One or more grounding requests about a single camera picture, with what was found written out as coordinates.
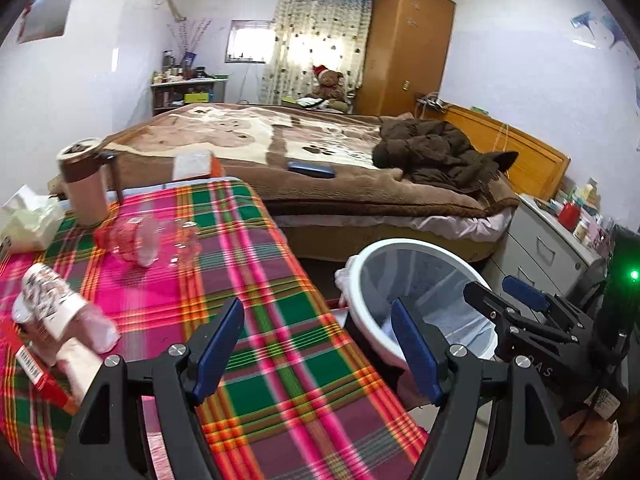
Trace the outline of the white paper carton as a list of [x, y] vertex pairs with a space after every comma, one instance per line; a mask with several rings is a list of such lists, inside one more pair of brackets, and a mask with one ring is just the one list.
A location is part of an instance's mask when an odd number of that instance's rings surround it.
[[44, 378], [39, 389], [46, 399], [69, 413], [75, 413], [91, 386], [102, 360], [80, 340], [73, 337], [58, 350], [32, 342]]

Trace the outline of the dried branches in vase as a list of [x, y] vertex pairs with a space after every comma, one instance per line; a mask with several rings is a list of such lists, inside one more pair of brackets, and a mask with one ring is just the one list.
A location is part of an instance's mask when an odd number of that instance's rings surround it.
[[170, 38], [174, 40], [175, 55], [183, 68], [192, 68], [196, 50], [212, 22], [210, 18], [183, 20], [168, 25]]

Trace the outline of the white orange tissue box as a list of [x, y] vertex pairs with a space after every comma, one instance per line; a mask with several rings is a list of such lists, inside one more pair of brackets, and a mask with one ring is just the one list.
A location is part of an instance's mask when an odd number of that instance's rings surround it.
[[174, 156], [173, 181], [220, 178], [225, 175], [220, 161], [210, 151], [187, 151]]

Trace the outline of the patterned paper cup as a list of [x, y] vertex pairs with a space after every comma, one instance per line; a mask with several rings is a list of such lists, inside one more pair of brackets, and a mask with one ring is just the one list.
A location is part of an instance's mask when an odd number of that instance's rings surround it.
[[112, 350], [120, 337], [115, 322], [100, 307], [43, 263], [33, 264], [23, 275], [12, 318], [48, 360], [72, 338], [101, 354]]

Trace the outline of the pink brown travel mug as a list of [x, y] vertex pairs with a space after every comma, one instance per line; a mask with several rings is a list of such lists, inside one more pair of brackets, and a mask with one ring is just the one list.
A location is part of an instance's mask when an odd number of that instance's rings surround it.
[[98, 226], [110, 214], [105, 169], [111, 176], [119, 205], [124, 201], [117, 154], [102, 143], [98, 138], [81, 139], [56, 155], [65, 195], [81, 226]]

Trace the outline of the grey bedside cabinet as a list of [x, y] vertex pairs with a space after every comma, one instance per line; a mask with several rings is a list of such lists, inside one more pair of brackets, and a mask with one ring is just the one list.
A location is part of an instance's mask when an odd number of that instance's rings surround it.
[[603, 267], [601, 256], [543, 211], [533, 196], [521, 194], [509, 229], [482, 275], [499, 294], [502, 280], [513, 275], [544, 292], [567, 295], [588, 271]]

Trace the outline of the patterned window curtain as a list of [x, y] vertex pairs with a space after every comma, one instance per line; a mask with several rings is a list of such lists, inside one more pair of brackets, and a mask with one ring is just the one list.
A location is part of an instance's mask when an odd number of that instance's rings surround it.
[[259, 101], [278, 104], [306, 96], [317, 85], [316, 67], [343, 75], [357, 91], [374, 0], [279, 0], [271, 24], [272, 55], [262, 75]]

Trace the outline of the orange wooden wardrobe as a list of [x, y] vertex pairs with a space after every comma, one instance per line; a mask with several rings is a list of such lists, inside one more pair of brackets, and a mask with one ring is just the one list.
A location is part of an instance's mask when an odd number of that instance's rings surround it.
[[408, 113], [418, 96], [440, 89], [455, 8], [451, 0], [373, 0], [357, 115]]

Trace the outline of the plaid pink green tablecloth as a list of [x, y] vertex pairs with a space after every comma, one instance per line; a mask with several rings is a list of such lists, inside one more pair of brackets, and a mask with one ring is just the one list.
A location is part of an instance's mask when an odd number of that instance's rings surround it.
[[193, 262], [128, 266], [67, 217], [44, 252], [1, 260], [1, 313], [26, 270], [50, 266], [118, 326], [129, 361], [186, 341], [230, 298], [244, 330], [217, 392], [198, 409], [227, 479], [405, 479], [426, 435], [349, 334], [246, 183], [218, 180], [126, 198], [113, 214], [147, 212], [200, 229]]

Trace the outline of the clear plastic bottle red cap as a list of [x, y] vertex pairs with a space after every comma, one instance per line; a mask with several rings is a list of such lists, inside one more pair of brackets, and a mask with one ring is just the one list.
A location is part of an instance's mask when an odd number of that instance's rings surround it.
[[201, 251], [198, 225], [180, 218], [159, 219], [152, 214], [116, 219], [100, 226], [93, 239], [100, 249], [140, 268], [194, 263]]

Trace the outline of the teddy bear santa hat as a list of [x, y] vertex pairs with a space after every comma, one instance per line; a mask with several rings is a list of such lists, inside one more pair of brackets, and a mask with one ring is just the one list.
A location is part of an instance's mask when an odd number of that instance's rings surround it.
[[344, 76], [335, 70], [329, 70], [324, 65], [312, 68], [316, 82], [311, 89], [310, 96], [320, 100], [320, 106], [337, 110], [341, 113], [349, 111], [349, 102], [344, 85]]

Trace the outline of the dark brown jacket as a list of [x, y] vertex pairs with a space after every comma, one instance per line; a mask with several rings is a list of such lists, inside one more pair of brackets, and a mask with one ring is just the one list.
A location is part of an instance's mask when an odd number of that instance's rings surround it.
[[469, 196], [486, 193], [518, 159], [514, 151], [477, 151], [462, 130], [442, 120], [388, 120], [380, 136], [372, 151], [375, 167], [399, 169], [413, 183]]

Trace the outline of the white trash bin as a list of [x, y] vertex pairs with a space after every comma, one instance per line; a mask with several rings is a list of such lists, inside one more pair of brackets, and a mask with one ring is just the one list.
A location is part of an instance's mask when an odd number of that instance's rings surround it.
[[398, 298], [418, 309], [450, 344], [463, 344], [481, 359], [494, 357], [495, 324], [469, 306], [466, 284], [487, 282], [469, 263], [448, 250], [411, 238], [375, 242], [349, 257], [335, 273], [341, 300], [352, 322], [385, 364], [408, 365], [392, 329], [392, 302]]

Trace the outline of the orange wooden headboard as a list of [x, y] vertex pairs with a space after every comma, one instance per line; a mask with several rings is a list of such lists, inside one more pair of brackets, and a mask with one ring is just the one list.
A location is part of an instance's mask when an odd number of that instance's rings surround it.
[[479, 152], [518, 152], [518, 159], [508, 171], [515, 192], [542, 200], [558, 192], [570, 158], [553, 146], [505, 122], [457, 105], [449, 105], [443, 113], [431, 110], [426, 114], [461, 129]]

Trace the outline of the white tissue pack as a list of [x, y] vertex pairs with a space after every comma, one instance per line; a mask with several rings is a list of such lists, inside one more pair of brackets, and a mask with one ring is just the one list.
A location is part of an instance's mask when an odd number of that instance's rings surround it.
[[23, 185], [1, 206], [1, 250], [9, 254], [42, 252], [65, 218], [60, 201]]

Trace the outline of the red jar on cabinet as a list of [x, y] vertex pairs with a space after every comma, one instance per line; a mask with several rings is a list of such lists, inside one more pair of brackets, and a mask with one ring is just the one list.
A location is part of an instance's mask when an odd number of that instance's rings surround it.
[[559, 224], [567, 229], [568, 232], [574, 232], [580, 221], [580, 212], [582, 208], [576, 202], [566, 202], [560, 213], [558, 214]]

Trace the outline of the dark blue phone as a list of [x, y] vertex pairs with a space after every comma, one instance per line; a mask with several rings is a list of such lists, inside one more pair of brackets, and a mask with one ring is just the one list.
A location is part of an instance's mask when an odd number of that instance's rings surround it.
[[315, 179], [333, 179], [336, 177], [335, 170], [330, 166], [315, 165], [310, 162], [300, 162], [299, 160], [288, 162], [288, 171]]

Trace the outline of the red snack box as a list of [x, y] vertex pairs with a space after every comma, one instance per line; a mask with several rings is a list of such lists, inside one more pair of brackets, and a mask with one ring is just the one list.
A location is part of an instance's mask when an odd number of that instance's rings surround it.
[[1, 321], [1, 338], [9, 346], [17, 363], [24, 370], [27, 378], [35, 387], [39, 395], [50, 404], [60, 408], [69, 415], [75, 415], [78, 407], [60, 384], [51, 376], [48, 370], [32, 355], [17, 335], [14, 324], [4, 318]]

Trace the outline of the white shelf with items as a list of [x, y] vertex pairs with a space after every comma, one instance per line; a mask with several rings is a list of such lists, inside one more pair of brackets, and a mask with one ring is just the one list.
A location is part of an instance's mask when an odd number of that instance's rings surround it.
[[224, 102], [229, 77], [210, 74], [205, 66], [195, 65], [195, 58], [196, 54], [188, 51], [180, 65], [165, 66], [152, 75], [153, 116], [188, 104]]

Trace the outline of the brown bear blanket bed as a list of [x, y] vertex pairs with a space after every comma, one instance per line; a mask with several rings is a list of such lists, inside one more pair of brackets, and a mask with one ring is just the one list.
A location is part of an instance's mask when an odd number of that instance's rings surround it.
[[[210, 151], [225, 177], [248, 184], [296, 256], [343, 261], [378, 240], [415, 238], [468, 261], [488, 257], [520, 200], [502, 174], [477, 196], [416, 184], [378, 169], [372, 151], [391, 117], [345, 116], [282, 106], [190, 104], [103, 139], [123, 188], [171, 182], [174, 156]], [[299, 160], [333, 179], [288, 171]]]

